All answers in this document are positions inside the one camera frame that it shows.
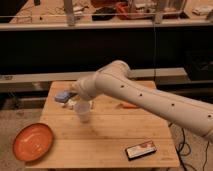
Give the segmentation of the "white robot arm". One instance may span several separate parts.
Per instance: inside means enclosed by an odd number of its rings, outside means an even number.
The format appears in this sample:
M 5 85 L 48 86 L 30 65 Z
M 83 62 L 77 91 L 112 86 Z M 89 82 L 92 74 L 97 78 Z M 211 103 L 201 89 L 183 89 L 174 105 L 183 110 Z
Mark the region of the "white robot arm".
M 213 105 L 142 86 L 128 78 L 130 68 L 116 60 L 73 85 L 81 99 L 101 94 L 134 104 L 213 143 Z

